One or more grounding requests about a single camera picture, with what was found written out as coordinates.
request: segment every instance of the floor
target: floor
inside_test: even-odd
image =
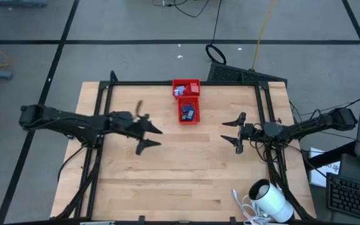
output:
[[[343,3],[288,0],[274,5],[263,39],[280,41],[260,47],[255,69],[288,79],[289,98],[301,114],[360,98],[360,36]],[[360,26],[360,1],[347,3]],[[203,4],[189,1],[181,8],[196,14]],[[145,0],[49,0],[45,8],[0,7],[0,48],[12,59],[14,73],[12,80],[0,80],[0,207],[26,138],[18,126],[20,106],[46,97],[47,106],[74,111],[81,83],[107,80],[112,69],[122,81],[206,80],[211,62],[204,47],[212,38],[218,5],[219,0],[210,1],[197,18]],[[227,44],[216,46],[228,65],[251,67],[256,46],[242,40],[258,38],[269,5],[270,0],[222,2],[216,39]],[[74,18],[63,35],[72,8]],[[45,83],[51,87],[41,95]],[[351,108],[359,116],[360,104]],[[354,137],[356,130],[343,135]],[[314,134],[301,146],[327,151],[348,142]],[[35,133],[5,223],[48,219],[66,144],[60,134]],[[317,213],[325,219],[318,199]]]

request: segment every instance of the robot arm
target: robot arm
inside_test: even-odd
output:
[[[136,148],[137,155],[140,155],[144,148],[161,144],[144,139],[145,132],[162,134],[162,131],[148,120],[148,114],[144,116],[137,115],[136,119],[128,111],[85,116],[42,105],[22,106],[21,111],[19,124],[24,130],[50,129],[67,137],[77,138],[84,147],[100,147],[99,137],[110,133],[117,133],[139,140]]]
[[[236,153],[243,152],[243,140],[271,143],[274,147],[288,144],[293,139],[301,139],[308,134],[313,134],[326,129],[338,131],[351,130],[358,123],[353,112],[345,107],[333,109],[318,117],[302,121],[291,126],[283,126],[275,122],[263,124],[262,129],[257,129],[253,124],[244,124],[246,113],[242,112],[237,120],[224,122],[225,126],[239,126],[238,137],[221,136],[236,147]]]

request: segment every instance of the keyboard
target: keyboard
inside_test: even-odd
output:
[[[327,173],[327,208],[360,218],[360,180]]]

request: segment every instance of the white camera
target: white camera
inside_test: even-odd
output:
[[[261,179],[252,185],[249,198],[279,223],[284,223],[293,216],[291,204],[267,179]]]

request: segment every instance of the wooden tabletop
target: wooden tabletop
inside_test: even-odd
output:
[[[284,83],[270,82],[269,87],[276,119],[293,124]],[[93,115],[97,91],[98,82],[83,83],[77,113]],[[92,219],[137,221],[144,215],[147,221],[229,221],[235,216],[244,221],[231,189],[242,198],[252,184],[269,177],[268,168],[247,142],[244,152],[237,155],[220,135],[237,136],[238,127],[221,123],[235,120],[241,112],[246,113],[247,123],[259,123],[254,87],[201,86],[197,125],[178,123],[171,86],[114,86],[110,110],[134,112],[141,99],[141,114],[150,114],[152,123],[164,133],[148,133],[146,138],[162,145],[137,156],[137,141],[117,134],[105,137]],[[291,145],[299,148],[297,141]],[[77,140],[69,141],[65,159],[78,148]],[[78,190],[85,152],[63,169],[51,216],[59,214]],[[285,153],[290,190],[316,217],[301,154],[290,147]]]

